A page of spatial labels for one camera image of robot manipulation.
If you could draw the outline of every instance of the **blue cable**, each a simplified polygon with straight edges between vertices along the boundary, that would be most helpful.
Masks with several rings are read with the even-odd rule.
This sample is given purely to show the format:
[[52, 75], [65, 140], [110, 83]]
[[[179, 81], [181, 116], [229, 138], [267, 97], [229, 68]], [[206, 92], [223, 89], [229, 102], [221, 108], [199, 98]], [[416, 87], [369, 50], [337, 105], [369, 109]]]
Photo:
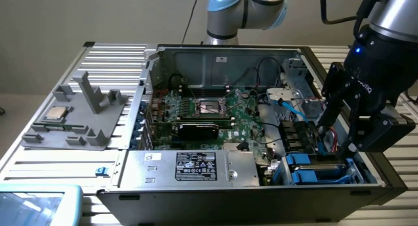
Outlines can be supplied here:
[[304, 117], [304, 120], [308, 122], [308, 118], [306, 118], [305, 114], [301, 113], [298, 110], [296, 110], [296, 108], [294, 108], [290, 104], [288, 104], [286, 102], [282, 102], [282, 105], [284, 105], [288, 109], [290, 109], [292, 112], [300, 114], [300, 115]]

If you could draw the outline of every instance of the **tablet screen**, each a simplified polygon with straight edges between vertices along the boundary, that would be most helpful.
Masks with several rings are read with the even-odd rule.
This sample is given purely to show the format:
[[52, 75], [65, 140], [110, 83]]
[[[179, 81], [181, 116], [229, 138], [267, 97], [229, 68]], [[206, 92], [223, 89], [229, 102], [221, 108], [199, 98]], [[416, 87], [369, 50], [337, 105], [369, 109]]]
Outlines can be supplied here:
[[0, 192], [2, 224], [48, 226], [63, 196], [63, 193]]

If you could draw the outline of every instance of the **cpu socket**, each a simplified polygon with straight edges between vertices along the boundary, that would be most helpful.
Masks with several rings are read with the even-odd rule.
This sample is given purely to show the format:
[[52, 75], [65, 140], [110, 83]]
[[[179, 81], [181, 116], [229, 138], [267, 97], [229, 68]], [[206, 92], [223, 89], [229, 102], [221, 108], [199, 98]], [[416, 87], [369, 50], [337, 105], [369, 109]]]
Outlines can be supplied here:
[[203, 114], [223, 114], [226, 111], [225, 100], [221, 99], [198, 99], [197, 111]]

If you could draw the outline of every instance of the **motherboard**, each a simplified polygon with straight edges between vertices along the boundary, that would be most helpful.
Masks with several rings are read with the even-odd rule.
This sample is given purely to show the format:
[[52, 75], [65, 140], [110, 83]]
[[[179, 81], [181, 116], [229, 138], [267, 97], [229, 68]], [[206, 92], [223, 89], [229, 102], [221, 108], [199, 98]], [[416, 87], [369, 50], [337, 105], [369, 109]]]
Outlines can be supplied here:
[[267, 147], [255, 91], [186, 90], [163, 90], [154, 96], [154, 149], [251, 151], [263, 162]]

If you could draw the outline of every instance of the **green circuit board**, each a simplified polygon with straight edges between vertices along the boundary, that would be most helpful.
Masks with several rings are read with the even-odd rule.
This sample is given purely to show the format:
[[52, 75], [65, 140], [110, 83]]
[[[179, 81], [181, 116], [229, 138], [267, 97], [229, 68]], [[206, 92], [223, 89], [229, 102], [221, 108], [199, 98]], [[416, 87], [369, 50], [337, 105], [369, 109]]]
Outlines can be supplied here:
[[[238, 150], [237, 145], [242, 142], [249, 143], [249, 149], [254, 153], [258, 162], [265, 162], [262, 159], [263, 153], [267, 151], [267, 146], [255, 141], [255, 135], [263, 129], [262, 124], [254, 122], [246, 108], [254, 110], [257, 101], [254, 98], [243, 98], [243, 93], [250, 94], [250, 90], [238, 89], [229, 94], [226, 98], [182, 98], [175, 91], [170, 91], [161, 96], [159, 108], [154, 115], [154, 149], [155, 150]], [[199, 108], [197, 101], [219, 101], [225, 106], [226, 112], [217, 113], [197, 113], [205, 111]], [[219, 136], [217, 140], [206, 141], [179, 141], [177, 135], [177, 126], [183, 124], [179, 122], [179, 117], [189, 118], [191, 123], [214, 123], [219, 125]], [[258, 137], [261, 143], [266, 142], [265, 137]]]

